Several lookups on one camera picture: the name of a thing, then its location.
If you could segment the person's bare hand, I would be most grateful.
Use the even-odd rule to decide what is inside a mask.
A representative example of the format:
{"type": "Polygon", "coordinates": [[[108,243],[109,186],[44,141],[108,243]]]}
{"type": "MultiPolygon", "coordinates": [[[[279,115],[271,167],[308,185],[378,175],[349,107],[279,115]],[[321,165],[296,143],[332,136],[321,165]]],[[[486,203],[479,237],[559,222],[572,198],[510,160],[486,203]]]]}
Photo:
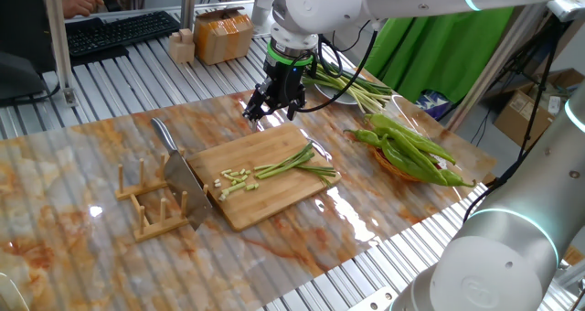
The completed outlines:
{"type": "Polygon", "coordinates": [[[63,16],[66,19],[74,16],[90,16],[99,6],[104,5],[103,0],[61,0],[63,16]]]}

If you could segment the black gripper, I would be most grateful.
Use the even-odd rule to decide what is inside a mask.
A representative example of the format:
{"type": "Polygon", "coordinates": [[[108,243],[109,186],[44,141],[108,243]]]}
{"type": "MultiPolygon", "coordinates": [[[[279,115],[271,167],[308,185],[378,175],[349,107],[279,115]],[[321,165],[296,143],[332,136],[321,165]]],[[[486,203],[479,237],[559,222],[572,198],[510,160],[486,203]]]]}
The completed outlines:
{"type": "Polygon", "coordinates": [[[292,67],[276,59],[265,59],[264,71],[270,79],[269,86],[257,87],[252,93],[242,116],[250,122],[258,122],[265,115],[261,106],[284,108],[288,105],[287,118],[292,121],[306,104],[305,87],[302,83],[306,68],[313,60],[299,60],[292,67]]]}

